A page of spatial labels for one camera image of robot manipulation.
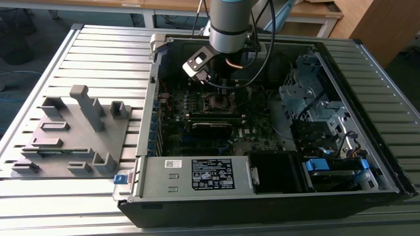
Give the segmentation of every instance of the copper pipe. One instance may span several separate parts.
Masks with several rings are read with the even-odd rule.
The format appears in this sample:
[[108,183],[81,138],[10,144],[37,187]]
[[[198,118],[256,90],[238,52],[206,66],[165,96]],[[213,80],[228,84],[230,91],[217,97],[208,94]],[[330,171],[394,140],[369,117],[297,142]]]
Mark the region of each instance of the copper pipe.
[[233,63],[230,62],[229,58],[225,58],[225,63],[226,63],[230,67],[233,67],[233,68],[236,68],[236,69],[244,69],[244,67],[242,67],[241,65],[233,64]]

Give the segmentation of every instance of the power supply label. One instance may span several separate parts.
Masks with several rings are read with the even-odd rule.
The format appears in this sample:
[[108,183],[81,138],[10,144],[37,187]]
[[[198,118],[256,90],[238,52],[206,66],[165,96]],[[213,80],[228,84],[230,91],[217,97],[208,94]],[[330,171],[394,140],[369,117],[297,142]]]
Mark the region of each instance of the power supply label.
[[194,190],[234,189],[232,159],[192,160],[190,166]]

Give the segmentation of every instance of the blue cable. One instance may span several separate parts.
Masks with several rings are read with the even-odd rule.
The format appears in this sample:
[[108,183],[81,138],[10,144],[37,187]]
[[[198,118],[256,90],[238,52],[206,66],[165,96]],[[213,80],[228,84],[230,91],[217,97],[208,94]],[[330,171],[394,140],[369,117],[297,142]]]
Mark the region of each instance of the blue cable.
[[[42,75],[41,73],[38,73],[36,71],[29,71],[29,70],[16,70],[16,71],[4,70],[4,71],[6,71],[6,72],[0,74],[0,77],[4,76],[4,75],[12,74],[12,73],[30,73],[30,74],[37,74],[40,77]],[[2,101],[2,102],[22,102],[22,101],[25,101],[25,99],[9,100],[9,99],[0,98],[0,101]]]
[[2,98],[0,98],[0,101],[2,101],[2,102],[22,102],[22,101],[25,101],[25,99],[21,99],[21,100],[9,100],[9,99],[2,99]]
[[36,71],[29,71],[29,70],[17,70],[17,71],[8,71],[2,74],[0,74],[0,76],[4,76],[4,75],[8,75],[8,74],[12,74],[12,73],[29,73],[29,74],[37,74],[38,76],[41,76],[42,74],[36,72]]

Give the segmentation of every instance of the slotted metal surface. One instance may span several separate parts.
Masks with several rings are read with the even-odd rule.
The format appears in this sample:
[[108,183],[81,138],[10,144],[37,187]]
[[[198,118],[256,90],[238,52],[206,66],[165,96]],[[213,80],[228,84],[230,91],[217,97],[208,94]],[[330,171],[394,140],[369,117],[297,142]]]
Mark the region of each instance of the slotted metal surface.
[[[68,97],[69,88],[73,84],[85,84],[89,86],[89,96],[98,97],[101,104],[109,104],[118,99],[133,107],[120,168],[133,166],[150,66],[148,43],[156,32],[190,33],[186,30],[105,26],[84,26],[81,30],[70,31],[0,142],[0,163],[20,158],[18,147],[29,141],[30,133],[42,117],[42,111],[36,108],[42,96],[62,96],[65,103],[74,103]],[[389,148],[418,187],[417,112],[412,110],[405,97],[364,52],[362,46],[350,40],[292,36],[278,38],[317,40],[326,45]],[[396,227],[408,227],[413,231],[420,228],[416,225],[420,222],[420,197],[394,206],[376,207],[342,220],[144,230],[136,228],[118,211],[110,197],[113,184],[109,179],[5,180],[0,181],[0,189],[0,230],[4,230],[0,235],[8,236],[157,233],[197,235],[252,231],[288,231],[294,234],[292,231],[306,229],[312,229],[310,235],[353,235],[354,226],[358,226],[358,233],[386,233]],[[318,230],[320,228],[328,228],[328,231]]]

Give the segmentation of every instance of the barcode sticker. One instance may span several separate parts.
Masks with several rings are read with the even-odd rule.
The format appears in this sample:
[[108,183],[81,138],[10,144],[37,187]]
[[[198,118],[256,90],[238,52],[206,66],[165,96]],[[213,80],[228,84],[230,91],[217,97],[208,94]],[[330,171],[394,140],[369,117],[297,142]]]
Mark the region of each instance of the barcode sticker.
[[181,160],[165,160],[165,168],[181,168],[182,161]]

